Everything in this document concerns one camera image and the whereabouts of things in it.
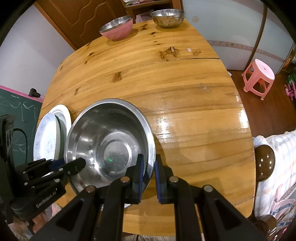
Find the decorative border strip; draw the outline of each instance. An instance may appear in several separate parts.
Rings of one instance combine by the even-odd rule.
[[[13,90],[13,89],[7,88],[7,87],[2,86],[2,85],[0,85],[0,89],[5,90],[5,91],[8,91],[8,92],[11,92],[11,93],[16,94],[16,95],[20,95],[20,96],[26,97],[26,98],[31,99],[31,100],[35,100],[35,101],[38,101],[38,102],[43,103],[43,100],[40,99],[40,98],[31,97],[31,96],[26,95],[26,94],[24,94],[24,93],[22,93],[22,92],[18,92],[18,91],[16,91],[16,90]]]
[[[242,50],[247,50],[247,51],[253,51],[253,49],[254,49],[253,47],[247,46],[247,45],[244,45],[244,44],[237,44],[237,43],[225,42],[225,41],[217,41],[217,40],[207,40],[207,41],[211,46],[229,47],[229,48],[236,48],[236,49],[242,49]],[[280,57],[278,57],[278,56],[276,56],[274,54],[263,51],[261,49],[257,49],[256,53],[266,55],[266,56],[268,56],[270,58],[274,58],[274,59],[276,59],[276,60],[278,60],[280,62],[285,62],[285,60],[283,58],[280,58]]]

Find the pink object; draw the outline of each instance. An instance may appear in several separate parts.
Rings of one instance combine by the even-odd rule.
[[[294,82],[292,82],[291,84],[288,84],[288,86],[285,85],[285,87],[286,87],[286,94],[291,98],[291,101],[293,101],[293,98],[296,99],[296,88],[295,88]]]
[[[246,74],[251,74],[249,80],[246,79]],[[264,99],[274,82],[274,73],[272,69],[259,59],[255,59],[252,63],[250,63],[245,72],[242,74],[242,77],[244,79],[244,91],[252,91],[254,94],[261,96],[261,100]],[[269,83],[267,88],[265,86],[265,81]],[[263,86],[264,93],[260,93],[253,88],[257,82]]]
[[[111,29],[107,32],[101,33],[104,37],[110,40],[119,40],[127,37],[133,28],[133,19],[129,20],[125,24],[118,28]]]
[[[44,98],[41,99],[41,98],[31,97],[31,96],[26,95],[26,94],[24,94],[24,93],[22,93],[22,92],[18,92],[18,91],[16,91],[16,90],[13,90],[13,89],[7,88],[7,87],[2,86],[2,85],[0,85],[0,89],[2,89],[2,90],[6,90],[6,91],[9,91],[9,92],[11,92],[11,93],[13,93],[13,94],[20,95],[20,96],[26,97],[26,98],[28,98],[28,99],[35,100],[35,101],[38,101],[38,102],[43,103],[43,99],[44,99]]]

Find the black cable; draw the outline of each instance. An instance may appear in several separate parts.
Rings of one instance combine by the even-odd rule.
[[[26,135],[26,133],[25,133],[22,129],[20,129],[20,128],[14,128],[14,129],[13,129],[13,132],[15,132],[15,131],[20,131],[20,132],[23,133],[24,136],[25,136],[25,139],[26,139],[26,162],[25,162],[25,163],[27,163],[27,160],[28,160],[28,139],[27,139],[27,135]]]

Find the white plate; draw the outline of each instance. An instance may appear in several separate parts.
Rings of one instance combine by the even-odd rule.
[[[59,121],[59,126],[61,128],[61,148],[59,152],[59,158],[63,158],[66,138],[72,125],[71,116],[68,108],[63,104],[53,107],[50,110],[50,113],[53,113]]]
[[[60,120],[61,130],[65,133],[65,137],[67,137],[72,126],[71,116],[68,108],[63,104],[59,104],[53,107],[50,110],[50,113],[53,113]]]
[[[61,144],[59,122],[52,113],[47,113],[39,123],[36,131],[33,159],[58,159]]]

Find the wooden door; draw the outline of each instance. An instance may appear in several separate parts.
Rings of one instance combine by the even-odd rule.
[[[74,49],[100,37],[104,24],[126,15],[120,0],[37,0],[35,6]]]

